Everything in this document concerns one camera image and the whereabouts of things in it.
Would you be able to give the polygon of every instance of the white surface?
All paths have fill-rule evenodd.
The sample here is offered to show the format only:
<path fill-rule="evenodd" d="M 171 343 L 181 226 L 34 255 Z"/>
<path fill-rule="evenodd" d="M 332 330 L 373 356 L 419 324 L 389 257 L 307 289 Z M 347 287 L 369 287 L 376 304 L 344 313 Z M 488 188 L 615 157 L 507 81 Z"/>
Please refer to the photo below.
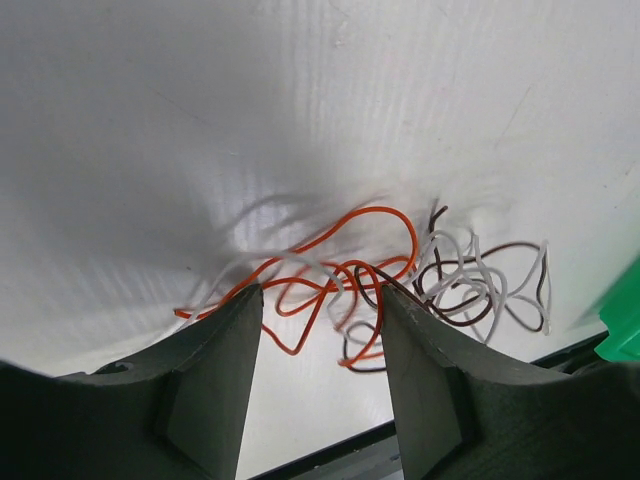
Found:
<path fill-rule="evenodd" d="M 440 196 L 487 247 L 549 239 L 553 333 L 505 321 L 496 348 L 531 359 L 595 332 L 577 320 L 638 253 L 639 10 L 2 2 L 0 356 L 96 368 L 238 250 L 287 247 L 383 191 L 415 220 Z M 327 251 L 402 250 L 381 221 Z M 326 319 L 298 358 L 263 338 L 239 478 L 391 418 L 385 378 L 339 369 L 339 349 Z"/>

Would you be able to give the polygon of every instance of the wire bundle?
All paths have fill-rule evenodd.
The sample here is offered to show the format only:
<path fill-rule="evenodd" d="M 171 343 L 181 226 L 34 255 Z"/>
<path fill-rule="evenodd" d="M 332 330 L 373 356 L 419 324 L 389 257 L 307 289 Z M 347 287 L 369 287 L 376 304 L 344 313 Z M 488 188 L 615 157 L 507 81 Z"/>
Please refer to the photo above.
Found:
<path fill-rule="evenodd" d="M 218 278 L 213 282 L 209 293 L 202 299 L 199 305 L 190 311 L 186 309 L 176 309 L 174 313 L 186 320 L 183 326 L 202 319 L 235 296 L 244 287 L 254 282 L 260 282 L 260 277 L 264 277 L 268 269 L 271 267 L 277 266 L 284 260 L 293 260 L 302 263 L 303 267 L 296 271 L 292 276 L 269 278 L 261 281 L 264 290 L 283 287 L 275 304 L 276 312 L 280 316 L 290 317 L 303 311 L 311 310 L 302 335 L 294 347 L 287 346 L 270 327 L 264 324 L 262 325 L 262 330 L 273 339 L 276 345 L 282 351 L 292 356 L 300 353 L 304 347 L 319 313 L 322 311 L 325 302 L 327 302 L 327 313 L 333 323 L 334 329 L 343 336 L 343 358 L 339 361 L 339 364 L 356 373 L 384 371 L 384 367 L 362 368 L 356 367 L 355 365 L 356 363 L 379 358 L 383 355 L 381 350 L 373 352 L 373 349 L 374 347 L 380 346 L 379 336 L 384 308 L 384 305 L 381 302 L 381 287 L 385 284 L 396 285 L 396 287 L 402 289 L 415 301 L 421 303 L 424 308 L 430 311 L 433 315 L 452 326 L 471 326 L 474 328 L 476 336 L 478 336 L 478 338 L 484 343 L 490 341 L 498 324 L 498 319 L 504 311 L 506 311 L 507 314 L 527 330 L 531 332 L 544 331 L 547 333 L 549 329 L 549 310 L 551 303 L 550 285 L 548 288 L 546 304 L 543 304 L 541 300 L 543 284 L 545 279 L 548 280 L 549 278 L 546 242 L 542 245 L 536 245 L 530 242 L 512 242 L 499 245 L 487 250 L 486 252 L 481 252 L 479 248 L 479 239 L 472 232 L 471 241 L 466 249 L 467 253 L 463 254 L 462 248 L 451 234 L 444 230 L 437 230 L 435 228 L 437 219 L 447 210 L 447 208 L 448 207 L 444 206 L 437 212 L 432 211 L 428 228 L 424 232 L 421 232 L 420 235 L 417 234 L 416 229 L 409 218 L 394 208 L 372 206 L 353 210 L 340 219 L 325 233 L 304 245 L 287 251 L 263 251 L 241 255 L 239 258 L 230 262 L 223 268 Z M 411 252 L 408 255 L 391 257 L 377 265 L 370 265 L 369 263 L 361 260 L 348 260 L 343 263 L 330 261 L 319 262 L 307 255 L 307 252 L 332 237 L 352 219 L 373 213 L 392 215 L 403 222 L 411 239 Z M 443 241 L 446 241 L 453 247 L 456 258 L 442 260 L 440 248 L 442 248 Z M 505 275 L 500 270 L 487 266 L 484 263 L 484 260 L 499 251 L 518 247 L 534 249 L 537 251 L 537 256 L 525 280 L 517 288 L 509 290 Z M 215 304 L 209 305 L 211 298 L 225 275 L 239 265 L 245 265 L 248 261 L 258 259 L 266 259 L 266 261 L 245 280 L 233 287 L 219 301 Z M 402 266 L 400 271 L 394 275 L 390 275 L 385 272 L 385 268 L 395 264 L 400 264 Z M 445 273 L 444 268 L 448 266 L 456 266 L 456 268 L 450 273 Z M 530 299 L 529 297 L 524 296 L 522 291 L 529 283 L 538 267 L 541 269 L 541 274 L 536 289 L 536 298 Z M 321 273 L 327 278 L 326 283 L 321 285 L 308 280 L 305 275 L 310 271 Z M 432 285 L 425 286 L 425 280 L 430 272 L 436 273 L 437 280 Z M 368 277 L 370 279 L 370 283 L 363 283 L 362 277 Z M 496 286 L 494 277 L 499 279 L 499 286 Z M 413 295 L 403 285 L 401 280 L 404 280 L 405 283 L 411 283 L 417 296 Z M 313 292 L 312 296 L 297 307 L 291 310 L 285 310 L 283 304 L 285 303 L 287 296 L 290 294 L 292 287 L 295 285 L 307 287 Z M 464 289 L 460 303 L 451 307 L 443 307 L 441 305 L 443 297 L 448 292 L 457 290 L 460 287 Z M 375 296 L 375 301 L 372 300 L 367 293 L 372 290 Z M 332 307 L 346 292 L 352 293 L 350 307 L 341 318 L 337 318 Z M 376 321 L 374 324 L 364 321 L 351 321 L 358 306 L 360 296 L 362 296 L 366 303 L 375 310 Z M 540 315 L 539 325 L 536 327 L 530 327 L 523 322 L 508 305 L 509 300 L 512 299 L 524 301 L 536 308 Z M 471 309 L 483 304 L 483 310 L 476 316 L 471 317 Z M 489 313 L 493 313 L 493 323 L 487 336 L 482 338 L 479 332 L 475 329 L 475 325 L 486 318 Z M 459 315 L 463 315 L 465 319 L 456 320 L 453 318 Z M 354 331 L 363 327 L 370 331 L 368 340 L 360 340 L 354 336 Z M 348 355 L 349 344 L 356 344 L 361 347 L 358 353 L 354 356 Z"/>

